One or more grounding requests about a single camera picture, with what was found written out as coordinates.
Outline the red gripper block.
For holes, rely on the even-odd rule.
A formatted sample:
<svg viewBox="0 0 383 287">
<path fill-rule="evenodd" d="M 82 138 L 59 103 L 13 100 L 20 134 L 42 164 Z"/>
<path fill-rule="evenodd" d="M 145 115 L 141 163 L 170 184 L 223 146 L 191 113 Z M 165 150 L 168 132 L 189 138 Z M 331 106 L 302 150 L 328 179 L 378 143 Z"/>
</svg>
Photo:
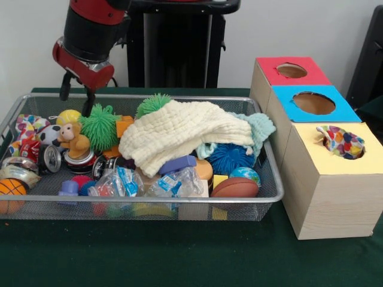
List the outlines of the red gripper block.
<svg viewBox="0 0 383 287">
<path fill-rule="evenodd" d="M 101 63 L 89 63 L 82 61 L 69 52 L 63 46 L 63 37 L 61 36 L 53 47 L 54 60 L 67 72 L 63 76 L 62 85 L 59 91 L 59 99 L 67 101 L 71 90 L 72 76 L 84 85 L 87 95 L 81 115 L 89 117 L 95 102 L 95 91 L 104 88 L 114 75 L 114 67 L 108 60 Z"/>
</svg>

